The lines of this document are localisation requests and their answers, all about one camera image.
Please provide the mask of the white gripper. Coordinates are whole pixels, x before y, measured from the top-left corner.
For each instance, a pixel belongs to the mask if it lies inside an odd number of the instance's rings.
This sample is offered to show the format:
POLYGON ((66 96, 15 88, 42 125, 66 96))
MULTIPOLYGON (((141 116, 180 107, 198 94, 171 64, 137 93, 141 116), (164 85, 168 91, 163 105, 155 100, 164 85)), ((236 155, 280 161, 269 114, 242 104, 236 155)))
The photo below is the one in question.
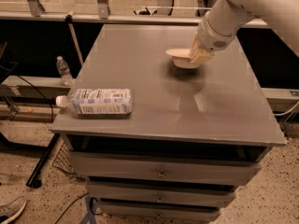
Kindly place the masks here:
POLYGON ((198 24, 197 34, 190 48, 190 62, 202 64, 214 58, 213 51, 226 49, 235 39, 235 34, 221 35, 214 31, 209 24, 207 12, 198 24))

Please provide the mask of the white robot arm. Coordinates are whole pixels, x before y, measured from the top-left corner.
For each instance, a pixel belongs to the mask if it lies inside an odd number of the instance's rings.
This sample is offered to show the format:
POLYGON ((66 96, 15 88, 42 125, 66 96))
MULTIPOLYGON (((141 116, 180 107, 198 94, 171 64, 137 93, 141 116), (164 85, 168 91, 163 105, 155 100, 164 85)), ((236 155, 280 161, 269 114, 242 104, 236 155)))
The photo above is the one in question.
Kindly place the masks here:
POLYGON ((199 21, 190 62, 201 64, 224 50, 246 23, 259 18, 299 55, 299 0, 217 0, 199 21))

